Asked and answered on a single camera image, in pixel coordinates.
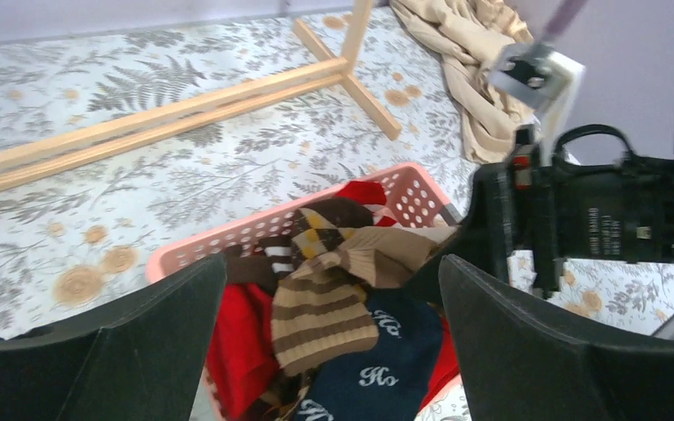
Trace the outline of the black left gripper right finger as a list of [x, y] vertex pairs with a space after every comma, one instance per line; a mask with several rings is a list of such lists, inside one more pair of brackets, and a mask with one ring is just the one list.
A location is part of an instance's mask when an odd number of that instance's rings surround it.
[[475, 420], [674, 420], [674, 341], [584, 318], [457, 256], [439, 280]]

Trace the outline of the floral table mat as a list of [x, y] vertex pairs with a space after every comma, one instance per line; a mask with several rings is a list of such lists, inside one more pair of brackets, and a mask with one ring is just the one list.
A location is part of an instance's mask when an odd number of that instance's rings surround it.
[[[313, 60], [289, 18], [1, 45], [0, 151]], [[402, 162], [465, 211], [441, 60], [381, 7], [355, 72], [398, 139], [333, 86], [0, 193], [0, 337], [143, 287], [159, 247]]]

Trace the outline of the red white striped sock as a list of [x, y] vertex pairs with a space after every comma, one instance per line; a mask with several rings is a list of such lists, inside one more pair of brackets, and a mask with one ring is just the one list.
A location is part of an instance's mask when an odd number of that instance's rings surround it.
[[399, 227], [392, 210], [387, 205], [384, 187], [379, 182], [351, 181], [334, 194], [334, 197], [347, 198], [370, 211], [373, 225], [380, 227]]

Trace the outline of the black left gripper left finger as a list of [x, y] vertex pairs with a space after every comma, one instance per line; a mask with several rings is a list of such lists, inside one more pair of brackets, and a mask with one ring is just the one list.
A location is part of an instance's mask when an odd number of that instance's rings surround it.
[[223, 289], [214, 254], [158, 282], [0, 338], [0, 420], [186, 420]]

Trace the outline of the wooden hanger stand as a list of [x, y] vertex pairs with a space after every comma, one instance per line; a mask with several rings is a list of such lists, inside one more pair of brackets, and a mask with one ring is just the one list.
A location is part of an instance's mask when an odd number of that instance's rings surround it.
[[371, 1], [356, 1], [339, 55], [300, 18], [293, 33], [317, 62], [0, 152], [0, 192], [339, 84], [391, 140], [399, 122], [354, 71]]

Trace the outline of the navy bear sock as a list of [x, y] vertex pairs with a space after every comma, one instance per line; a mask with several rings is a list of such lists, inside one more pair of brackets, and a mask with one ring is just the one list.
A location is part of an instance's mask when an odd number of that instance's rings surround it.
[[403, 289], [374, 290], [367, 308], [378, 328], [376, 345], [322, 365], [295, 420], [415, 418], [441, 350], [441, 318]]

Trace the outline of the beige crumpled cloth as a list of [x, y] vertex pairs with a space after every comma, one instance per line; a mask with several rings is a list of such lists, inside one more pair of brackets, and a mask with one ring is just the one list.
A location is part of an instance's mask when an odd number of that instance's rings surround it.
[[390, 7], [418, 42], [441, 56], [449, 93], [460, 104], [466, 159], [502, 161], [533, 112], [492, 87], [488, 74], [503, 47], [533, 40], [526, 22], [499, 0], [397, 0]]

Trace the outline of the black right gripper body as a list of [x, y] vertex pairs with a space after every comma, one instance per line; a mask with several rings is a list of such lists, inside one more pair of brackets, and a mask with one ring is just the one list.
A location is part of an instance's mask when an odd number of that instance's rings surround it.
[[609, 125], [580, 126], [556, 141], [545, 165], [532, 126], [522, 126], [510, 154], [473, 175], [466, 217], [407, 290], [438, 303], [440, 263], [449, 254], [507, 282], [509, 257], [529, 250], [534, 287], [545, 295], [558, 291], [570, 258], [674, 264], [674, 160], [627, 147], [611, 165], [569, 163], [565, 146], [591, 135], [622, 138]]

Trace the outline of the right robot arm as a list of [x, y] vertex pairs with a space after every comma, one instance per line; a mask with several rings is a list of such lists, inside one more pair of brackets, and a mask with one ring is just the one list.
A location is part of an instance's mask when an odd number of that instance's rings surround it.
[[674, 353], [674, 318], [650, 337], [547, 303], [569, 258], [674, 263], [674, 160], [627, 146], [613, 165], [567, 162], [567, 144], [591, 135], [624, 139], [610, 125], [590, 124], [547, 146], [535, 140], [533, 125], [522, 125], [506, 158], [476, 172], [459, 231], [407, 284], [448, 312], [457, 344], [545, 338], [621, 353]]

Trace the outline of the brown striped sock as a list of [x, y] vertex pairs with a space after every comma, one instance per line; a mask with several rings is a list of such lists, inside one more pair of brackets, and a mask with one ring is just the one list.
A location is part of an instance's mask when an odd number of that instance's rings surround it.
[[373, 348], [378, 328], [368, 295], [403, 288], [454, 233], [450, 226], [350, 229], [334, 250], [304, 262], [272, 303], [272, 347], [284, 373], [296, 376]]

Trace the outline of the dark brown sock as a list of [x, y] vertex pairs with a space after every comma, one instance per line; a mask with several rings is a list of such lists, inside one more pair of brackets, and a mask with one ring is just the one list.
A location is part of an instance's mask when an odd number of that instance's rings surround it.
[[264, 293], [273, 296], [279, 282], [294, 271], [290, 248], [270, 246], [264, 249], [269, 254], [242, 256], [242, 246], [230, 246], [223, 250], [226, 257], [226, 284], [254, 284]]

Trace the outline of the dark argyle sock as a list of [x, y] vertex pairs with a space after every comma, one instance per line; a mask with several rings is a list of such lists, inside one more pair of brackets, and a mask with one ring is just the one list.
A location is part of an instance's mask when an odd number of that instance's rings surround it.
[[333, 251], [356, 229], [372, 225], [369, 210], [353, 200], [331, 197], [294, 210], [286, 219], [284, 232], [260, 240], [258, 247], [269, 255], [274, 252], [265, 252], [266, 247], [289, 247], [295, 270], [307, 260]]

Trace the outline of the red bear sock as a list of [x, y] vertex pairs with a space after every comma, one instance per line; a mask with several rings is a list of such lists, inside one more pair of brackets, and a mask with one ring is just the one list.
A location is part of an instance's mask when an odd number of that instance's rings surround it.
[[426, 408], [460, 373], [448, 321], [445, 317], [441, 317], [441, 325], [443, 329], [441, 349], [435, 363], [434, 371], [428, 382], [427, 395], [420, 406], [422, 410]]

